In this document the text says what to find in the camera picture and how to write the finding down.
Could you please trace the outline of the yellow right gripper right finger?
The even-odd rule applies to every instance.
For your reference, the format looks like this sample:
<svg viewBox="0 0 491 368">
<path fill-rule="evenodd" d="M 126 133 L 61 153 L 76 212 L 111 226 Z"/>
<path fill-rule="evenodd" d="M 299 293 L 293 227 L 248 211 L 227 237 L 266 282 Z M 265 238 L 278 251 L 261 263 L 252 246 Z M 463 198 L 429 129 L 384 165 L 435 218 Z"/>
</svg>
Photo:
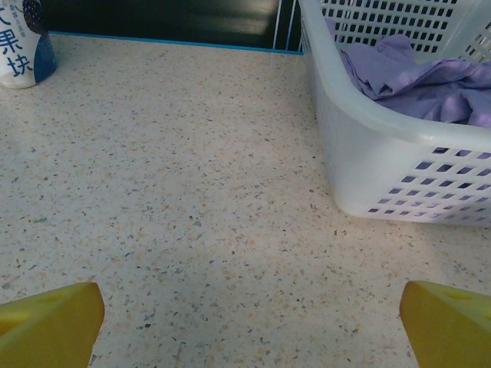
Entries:
<svg viewBox="0 0 491 368">
<path fill-rule="evenodd" d="M 419 368 L 491 368 L 491 296 L 409 281 L 400 318 Z"/>
</svg>

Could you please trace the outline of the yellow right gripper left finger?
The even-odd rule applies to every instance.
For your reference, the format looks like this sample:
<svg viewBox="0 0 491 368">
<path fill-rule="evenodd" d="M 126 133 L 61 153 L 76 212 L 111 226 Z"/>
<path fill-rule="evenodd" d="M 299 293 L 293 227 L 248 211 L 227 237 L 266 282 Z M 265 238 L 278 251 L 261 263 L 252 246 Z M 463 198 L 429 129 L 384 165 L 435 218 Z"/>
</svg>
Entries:
<svg viewBox="0 0 491 368">
<path fill-rule="evenodd" d="M 88 368 L 104 313 L 94 282 L 0 304 L 0 368 Z"/>
</svg>

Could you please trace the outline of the white perforated plastic basket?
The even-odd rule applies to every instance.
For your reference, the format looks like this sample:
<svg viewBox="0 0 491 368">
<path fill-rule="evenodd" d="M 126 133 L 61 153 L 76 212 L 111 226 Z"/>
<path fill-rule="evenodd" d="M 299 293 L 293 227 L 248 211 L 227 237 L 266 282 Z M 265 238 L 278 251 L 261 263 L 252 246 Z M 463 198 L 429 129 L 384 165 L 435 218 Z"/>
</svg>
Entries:
<svg viewBox="0 0 491 368">
<path fill-rule="evenodd" d="M 302 47 L 335 204 L 362 218 L 491 227 L 491 129 L 388 110 L 340 51 L 410 39 L 420 62 L 491 61 L 491 0 L 298 0 Z"/>
</svg>

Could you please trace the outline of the purple t-shirt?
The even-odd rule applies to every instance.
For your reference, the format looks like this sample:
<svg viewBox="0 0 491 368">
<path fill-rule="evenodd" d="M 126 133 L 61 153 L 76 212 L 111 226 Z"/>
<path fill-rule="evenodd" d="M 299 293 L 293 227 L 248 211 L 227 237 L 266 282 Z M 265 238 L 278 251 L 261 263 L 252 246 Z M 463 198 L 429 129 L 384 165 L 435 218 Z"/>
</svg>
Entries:
<svg viewBox="0 0 491 368">
<path fill-rule="evenodd" d="M 341 50 L 352 84 L 383 107 L 409 117 L 491 128 L 491 61 L 414 60 L 408 37 L 391 35 Z"/>
</svg>

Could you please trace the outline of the white and blue yogurt cup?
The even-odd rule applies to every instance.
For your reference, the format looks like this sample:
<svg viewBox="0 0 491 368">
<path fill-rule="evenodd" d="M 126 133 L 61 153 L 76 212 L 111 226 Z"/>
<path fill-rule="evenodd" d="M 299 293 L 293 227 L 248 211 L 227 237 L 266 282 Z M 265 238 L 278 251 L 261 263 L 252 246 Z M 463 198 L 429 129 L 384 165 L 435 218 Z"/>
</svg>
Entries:
<svg viewBox="0 0 491 368">
<path fill-rule="evenodd" d="M 57 69 L 39 0 L 0 0 L 0 86 L 33 87 Z"/>
</svg>

